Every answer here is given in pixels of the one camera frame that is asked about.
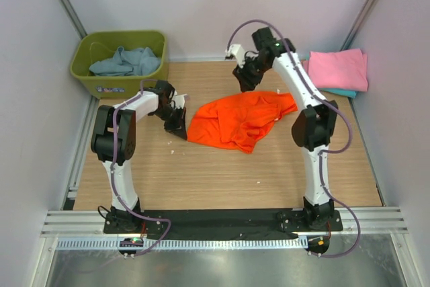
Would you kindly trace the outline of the orange t shirt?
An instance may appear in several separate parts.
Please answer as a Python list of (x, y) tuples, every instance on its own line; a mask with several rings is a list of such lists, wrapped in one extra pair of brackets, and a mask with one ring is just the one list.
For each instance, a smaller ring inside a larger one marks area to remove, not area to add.
[(191, 119), (187, 140), (251, 154), (275, 123), (298, 107), (289, 93), (244, 92), (200, 107)]

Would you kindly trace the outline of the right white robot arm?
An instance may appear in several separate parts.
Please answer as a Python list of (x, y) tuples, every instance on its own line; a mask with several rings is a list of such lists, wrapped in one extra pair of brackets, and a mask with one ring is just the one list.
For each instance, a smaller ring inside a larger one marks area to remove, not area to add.
[(292, 138), (302, 150), (306, 174), (302, 220), (312, 231), (324, 229), (335, 208), (329, 196), (328, 162), (323, 152), (329, 147), (337, 115), (312, 85), (289, 39), (275, 38), (269, 28), (258, 29), (252, 38), (257, 50), (255, 56), (248, 57), (240, 44), (229, 42), (226, 57), (236, 60), (233, 74), (242, 92), (254, 90), (270, 69), (288, 86), (299, 111), (292, 126)]

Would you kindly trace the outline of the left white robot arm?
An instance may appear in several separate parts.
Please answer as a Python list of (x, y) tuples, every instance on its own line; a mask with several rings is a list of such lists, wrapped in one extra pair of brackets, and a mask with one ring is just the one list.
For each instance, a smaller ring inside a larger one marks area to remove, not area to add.
[(157, 116), (165, 132), (186, 140), (187, 99), (188, 95), (179, 94), (170, 82), (158, 80), (152, 87), (141, 85), (134, 96), (120, 104), (98, 108), (91, 151), (101, 161), (112, 191), (110, 209), (103, 216), (105, 233), (136, 233), (146, 222), (132, 179), (138, 121)]

